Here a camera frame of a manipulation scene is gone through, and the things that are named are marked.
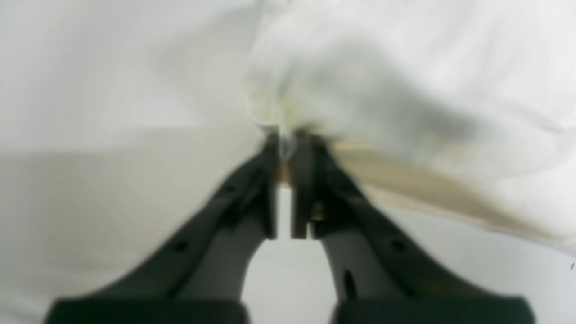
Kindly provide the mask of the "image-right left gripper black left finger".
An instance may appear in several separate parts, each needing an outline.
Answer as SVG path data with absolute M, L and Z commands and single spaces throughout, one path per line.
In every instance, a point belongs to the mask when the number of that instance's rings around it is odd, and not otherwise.
M 47 324 L 248 324 L 249 263 L 276 238 L 278 135 L 134 270 L 84 297 L 59 299 Z

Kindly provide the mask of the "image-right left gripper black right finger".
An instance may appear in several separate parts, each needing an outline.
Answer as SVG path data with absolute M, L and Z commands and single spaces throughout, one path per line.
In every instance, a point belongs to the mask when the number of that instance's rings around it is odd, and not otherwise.
M 292 237 L 308 230 L 329 262 L 332 324 L 534 324 L 522 297 L 459 277 L 377 210 L 337 164 L 327 142 L 300 132 L 290 158 Z

